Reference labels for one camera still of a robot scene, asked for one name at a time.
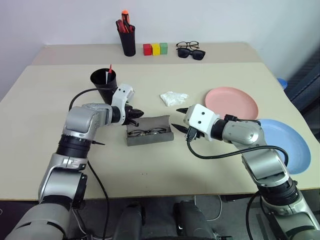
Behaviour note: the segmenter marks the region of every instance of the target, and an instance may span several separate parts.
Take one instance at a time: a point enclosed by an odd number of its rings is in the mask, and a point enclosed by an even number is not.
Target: pink plate
[[[226,114],[234,115],[239,119],[256,119],[258,106],[248,94],[234,87],[217,87],[205,96],[205,106],[220,114],[224,118]]]

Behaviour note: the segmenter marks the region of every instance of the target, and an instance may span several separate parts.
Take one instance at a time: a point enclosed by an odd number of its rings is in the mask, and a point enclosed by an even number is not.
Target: black sunglasses
[[[202,50],[190,50],[185,47],[179,47],[178,49],[178,57],[179,58],[187,58],[189,55],[192,55],[195,60],[202,60],[206,54],[205,51]]]

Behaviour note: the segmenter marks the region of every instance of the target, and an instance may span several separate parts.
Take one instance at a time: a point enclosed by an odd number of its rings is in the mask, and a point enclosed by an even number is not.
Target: table
[[[201,43],[206,52],[201,61],[177,56],[176,45],[168,43],[168,54],[144,56],[143,45],[136,44],[136,54],[127,57],[120,44],[48,45],[32,65],[94,65],[94,64],[203,64],[203,63],[261,63],[257,52],[245,42]]]
[[[70,100],[78,92],[92,88],[91,73],[110,63],[58,65],[54,62],[52,65],[31,65],[24,70],[0,102],[0,199],[37,199],[40,181],[58,146]],[[258,118],[288,124],[305,139],[311,152],[311,164],[306,171],[292,175],[292,178],[298,181],[300,189],[320,187],[320,145],[262,62],[112,62],[112,68],[116,71],[118,84],[130,84],[135,89],[130,104],[143,110],[144,117],[170,115],[170,122],[176,124],[183,124],[184,117],[176,109],[203,104],[206,93],[212,88],[230,86],[245,91],[259,107]],[[159,97],[167,91],[187,93],[189,98],[183,105],[167,107]],[[102,102],[98,92],[82,95],[75,105],[93,102]],[[196,158],[188,151],[184,134],[175,128],[172,131],[174,141],[131,147],[126,145],[125,126],[108,126],[97,131],[95,140],[105,146],[92,145],[88,158],[110,197],[256,191],[239,155],[216,160]],[[193,141],[192,146],[203,155],[236,150],[232,144],[204,139]],[[102,198],[89,168],[84,172],[88,175],[85,197]]]

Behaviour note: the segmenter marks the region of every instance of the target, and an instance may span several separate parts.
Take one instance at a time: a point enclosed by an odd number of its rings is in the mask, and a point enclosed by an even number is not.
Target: plate
[[[205,106],[220,114],[224,118],[226,114],[233,115],[239,119],[256,119],[258,106],[248,94],[234,87],[217,87],[205,96]]]
[[[311,154],[306,141],[292,127],[283,122],[272,119],[260,119],[268,145],[278,146],[289,155],[287,169],[290,174],[300,174],[305,171],[311,162]],[[284,161],[285,156],[278,151]]]

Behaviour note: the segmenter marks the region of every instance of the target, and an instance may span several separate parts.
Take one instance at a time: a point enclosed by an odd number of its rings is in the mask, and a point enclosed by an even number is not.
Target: orange pen
[[[123,23],[126,21],[127,24],[130,24],[130,18],[129,18],[128,10],[123,10],[121,12],[121,18],[122,18],[122,22]]]

